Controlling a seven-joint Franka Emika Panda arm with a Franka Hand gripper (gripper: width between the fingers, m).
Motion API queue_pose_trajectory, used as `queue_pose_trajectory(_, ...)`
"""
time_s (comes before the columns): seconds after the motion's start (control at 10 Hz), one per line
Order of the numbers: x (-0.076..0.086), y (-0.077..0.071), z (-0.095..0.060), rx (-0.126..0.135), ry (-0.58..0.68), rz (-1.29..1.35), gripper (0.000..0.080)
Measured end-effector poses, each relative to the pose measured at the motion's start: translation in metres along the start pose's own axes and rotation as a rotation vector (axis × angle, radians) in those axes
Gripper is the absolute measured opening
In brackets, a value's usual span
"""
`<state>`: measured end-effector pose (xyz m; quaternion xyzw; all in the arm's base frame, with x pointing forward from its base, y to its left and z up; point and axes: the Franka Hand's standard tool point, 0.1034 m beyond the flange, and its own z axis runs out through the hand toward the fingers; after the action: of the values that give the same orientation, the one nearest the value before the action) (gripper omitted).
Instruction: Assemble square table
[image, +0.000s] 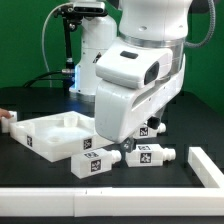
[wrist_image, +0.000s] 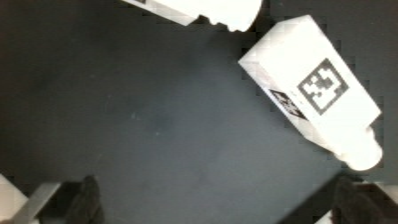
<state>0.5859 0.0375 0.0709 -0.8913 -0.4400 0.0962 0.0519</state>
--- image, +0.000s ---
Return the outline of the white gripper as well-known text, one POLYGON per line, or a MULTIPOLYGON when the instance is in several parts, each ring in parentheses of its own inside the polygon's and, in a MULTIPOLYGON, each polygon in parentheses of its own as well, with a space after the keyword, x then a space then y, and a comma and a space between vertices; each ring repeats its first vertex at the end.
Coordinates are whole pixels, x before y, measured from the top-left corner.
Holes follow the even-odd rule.
POLYGON ((114 143, 122 142, 123 154, 131 153, 136 140, 130 136, 148 119, 149 128, 159 127, 160 119, 152 116, 180 92, 183 78, 183 70, 169 72, 142 89, 127 88, 101 78, 95 98, 96 132, 114 143))

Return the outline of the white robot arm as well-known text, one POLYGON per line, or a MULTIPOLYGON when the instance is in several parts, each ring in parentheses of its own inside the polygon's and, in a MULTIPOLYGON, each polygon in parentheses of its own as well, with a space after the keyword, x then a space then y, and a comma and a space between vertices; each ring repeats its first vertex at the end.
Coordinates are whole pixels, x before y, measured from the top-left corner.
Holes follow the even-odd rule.
POLYGON ((95 130, 124 144, 144 126, 155 130, 181 90, 184 49, 211 39, 218 0, 118 0, 121 20, 102 0, 71 0, 84 14, 76 94, 95 101, 95 130))

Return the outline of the person hand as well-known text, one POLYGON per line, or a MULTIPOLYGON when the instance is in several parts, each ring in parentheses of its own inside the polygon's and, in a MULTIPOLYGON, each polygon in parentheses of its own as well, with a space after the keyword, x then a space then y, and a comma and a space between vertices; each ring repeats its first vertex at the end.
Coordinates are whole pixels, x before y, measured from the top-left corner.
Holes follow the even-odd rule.
POLYGON ((6 118, 6 119, 10 119, 12 117, 12 115, 10 114, 10 112, 8 110, 0 108, 0 119, 2 117, 6 118))

